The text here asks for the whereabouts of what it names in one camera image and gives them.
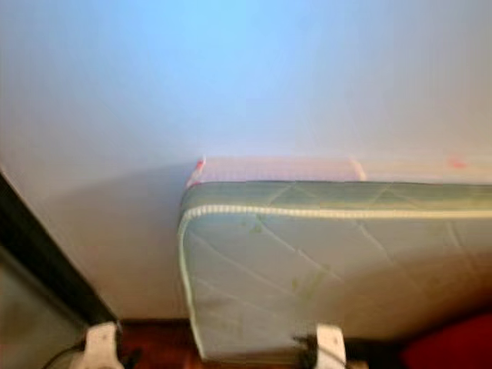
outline red object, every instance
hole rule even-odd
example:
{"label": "red object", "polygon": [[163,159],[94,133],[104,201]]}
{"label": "red object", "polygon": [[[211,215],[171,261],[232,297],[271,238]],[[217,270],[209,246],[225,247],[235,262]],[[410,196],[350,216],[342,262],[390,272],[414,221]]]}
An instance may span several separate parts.
{"label": "red object", "polygon": [[407,346],[409,369],[492,368],[492,313],[446,327]]}

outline mattress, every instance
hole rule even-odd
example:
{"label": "mattress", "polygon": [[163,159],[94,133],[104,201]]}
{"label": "mattress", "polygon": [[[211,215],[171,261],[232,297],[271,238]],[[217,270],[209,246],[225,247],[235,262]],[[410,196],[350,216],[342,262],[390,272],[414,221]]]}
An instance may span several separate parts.
{"label": "mattress", "polygon": [[318,322],[407,337],[492,296],[487,185],[202,183],[179,240],[205,359],[292,361]]}

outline wooden floor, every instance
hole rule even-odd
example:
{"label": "wooden floor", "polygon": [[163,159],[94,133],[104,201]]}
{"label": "wooden floor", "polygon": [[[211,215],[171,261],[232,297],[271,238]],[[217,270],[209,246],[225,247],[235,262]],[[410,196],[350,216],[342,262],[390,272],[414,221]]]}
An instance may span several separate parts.
{"label": "wooden floor", "polygon": [[[227,369],[240,365],[203,363],[187,321],[132,321],[123,323],[122,353],[141,349],[135,369]],[[263,365],[256,369],[290,369]]]}

